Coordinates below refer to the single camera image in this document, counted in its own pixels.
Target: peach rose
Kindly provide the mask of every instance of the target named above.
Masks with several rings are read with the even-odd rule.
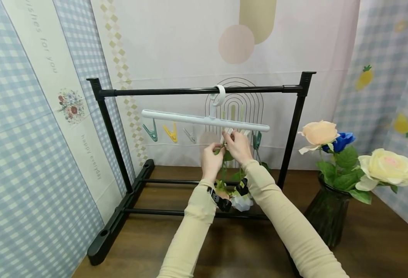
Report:
[[[325,120],[308,123],[303,127],[303,131],[299,133],[306,137],[307,141],[311,144],[301,148],[301,154],[310,150],[316,150],[322,145],[330,144],[340,136],[336,129],[336,124]]]

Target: beige sleeve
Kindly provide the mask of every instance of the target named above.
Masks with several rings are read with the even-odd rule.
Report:
[[[158,278],[193,277],[199,252],[216,212],[216,204],[207,192],[209,187],[214,189],[212,182],[201,180],[193,190]]]
[[[243,166],[248,188],[272,222],[304,278],[349,277],[306,217],[287,199],[256,160]]]

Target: hanger hook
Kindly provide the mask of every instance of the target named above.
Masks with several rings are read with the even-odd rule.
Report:
[[[213,100],[213,106],[221,106],[225,99],[225,88],[222,85],[215,85],[218,88],[218,94],[210,94],[210,99]]]
[[[216,107],[221,106],[225,99],[225,88],[222,85],[215,85],[219,90],[219,94],[210,94],[210,99],[213,100],[210,106],[210,118],[216,118]]]

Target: clothes drying rack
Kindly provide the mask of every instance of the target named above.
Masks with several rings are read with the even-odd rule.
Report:
[[[283,85],[283,86],[267,86],[267,87],[228,87],[225,88],[226,93],[295,93],[297,95],[295,108],[293,112],[292,122],[289,129],[289,136],[286,144],[286,150],[284,152],[283,163],[279,172],[279,178],[277,185],[283,189],[284,181],[286,179],[286,173],[289,167],[289,161],[292,155],[292,149],[295,142],[295,137],[298,131],[298,124],[300,123],[301,112],[303,111],[304,100],[306,99],[307,92],[309,91],[310,81],[315,71],[303,71],[301,73],[300,83],[298,85]],[[123,197],[120,204],[114,210],[110,220],[108,220],[104,229],[99,232],[95,240],[91,244],[87,251],[90,263],[96,266],[105,260],[108,252],[113,246],[116,237],[119,235],[122,227],[124,226],[129,214],[157,214],[157,215],[176,215],[183,216],[183,210],[151,210],[147,208],[134,208],[137,199],[140,196],[145,184],[187,184],[198,185],[199,181],[187,181],[187,180],[163,180],[163,179],[151,179],[150,175],[154,170],[153,159],[148,159],[142,167],[142,170],[134,179],[133,186],[130,182],[125,163],[122,158],[122,153],[119,149],[118,140],[114,133],[113,125],[111,122],[110,114],[108,113],[107,105],[105,104],[105,97],[117,97],[117,96],[155,96],[155,95],[183,95],[183,94],[211,94],[219,93],[218,88],[178,88],[178,89],[152,89],[152,90],[103,90],[98,78],[88,78],[90,85],[93,89],[96,101],[98,102],[99,109],[102,113],[105,127],[110,137],[111,145],[113,147],[114,154],[116,155],[117,162],[119,164],[120,172],[122,173],[127,193]],[[227,182],[227,185],[236,185],[236,182]],[[264,214],[231,214],[231,213],[219,213],[215,214],[215,217],[230,218],[230,219],[257,219],[267,220]],[[295,268],[295,264],[291,260],[292,269],[295,275],[298,275],[298,271]]]

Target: wooden surface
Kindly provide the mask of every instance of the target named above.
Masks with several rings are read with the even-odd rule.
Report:
[[[273,176],[278,178],[279,171]],[[201,169],[157,166],[151,178],[193,179]],[[317,193],[316,172],[289,171],[284,193],[304,211]],[[137,208],[184,210],[192,185],[152,185]],[[253,212],[260,212],[258,207]],[[82,261],[73,277],[156,277],[182,217],[131,215],[106,260]],[[374,196],[372,205],[352,200],[342,241],[333,250],[350,277],[408,278],[408,224]],[[215,219],[199,255],[195,277],[294,277],[283,244],[264,220]]]

